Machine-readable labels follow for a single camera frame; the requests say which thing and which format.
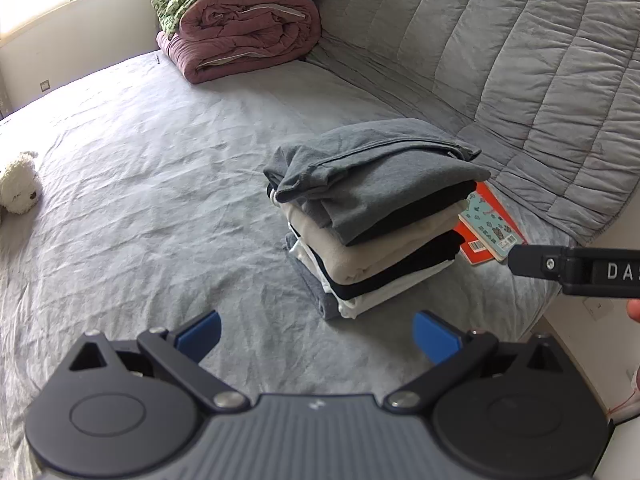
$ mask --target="human hand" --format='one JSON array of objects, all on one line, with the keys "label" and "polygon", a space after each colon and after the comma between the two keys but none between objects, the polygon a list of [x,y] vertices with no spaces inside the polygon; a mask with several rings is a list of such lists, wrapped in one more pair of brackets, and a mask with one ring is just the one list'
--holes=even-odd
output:
[{"label": "human hand", "polygon": [[634,321],[640,323],[640,300],[629,300],[626,302],[626,313]]}]

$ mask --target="electrical outlet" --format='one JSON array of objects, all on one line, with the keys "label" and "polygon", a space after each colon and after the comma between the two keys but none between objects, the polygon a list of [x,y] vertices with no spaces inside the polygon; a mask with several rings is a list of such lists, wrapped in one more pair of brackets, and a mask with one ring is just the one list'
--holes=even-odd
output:
[{"label": "electrical outlet", "polygon": [[602,319],[613,310],[613,302],[607,298],[585,298],[583,303],[594,321]]}]

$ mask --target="book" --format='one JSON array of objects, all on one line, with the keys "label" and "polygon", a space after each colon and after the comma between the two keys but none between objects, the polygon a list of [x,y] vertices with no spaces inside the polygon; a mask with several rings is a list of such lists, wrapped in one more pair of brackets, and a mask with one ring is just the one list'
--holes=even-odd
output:
[{"label": "book", "polygon": [[460,220],[496,260],[504,261],[514,245],[527,243],[511,216],[484,182],[478,183],[468,200],[469,207],[460,214]]},{"label": "book", "polygon": [[460,245],[460,250],[462,250],[462,255],[471,265],[483,264],[494,259],[494,256],[487,250],[476,234],[464,225],[462,221],[458,222],[455,231],[465,239],[465,242]]}]

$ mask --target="folded gray shirt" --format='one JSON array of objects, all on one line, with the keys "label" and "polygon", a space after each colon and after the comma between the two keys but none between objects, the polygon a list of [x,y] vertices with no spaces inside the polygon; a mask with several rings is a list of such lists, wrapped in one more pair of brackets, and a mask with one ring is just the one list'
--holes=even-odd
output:
[{"label": "folded gray shirt", "polygon": [[278,202],[295,202],[348,244],[389,213],[489,172],[477,148],[418,119],[351,124],[281,145],[264,168]]}]

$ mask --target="red cord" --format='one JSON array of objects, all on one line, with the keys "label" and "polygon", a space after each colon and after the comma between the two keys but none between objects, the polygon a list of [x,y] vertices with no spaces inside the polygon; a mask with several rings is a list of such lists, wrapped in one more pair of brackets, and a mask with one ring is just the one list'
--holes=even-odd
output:
[{"label": "red cord", "polygon": [[629,398],[627,400],[625,400],[625,402],[622,402],[621,404],[617,405],[615,408],[611,408],[608,412],[607,415],[611,415],[611,413],[616,412],[617,410],[619,410],[620,408],[624,408],[625,404],[628,403],[632,397],[636,394],[636,392],[633,392],[631,395],[629,395]]}]

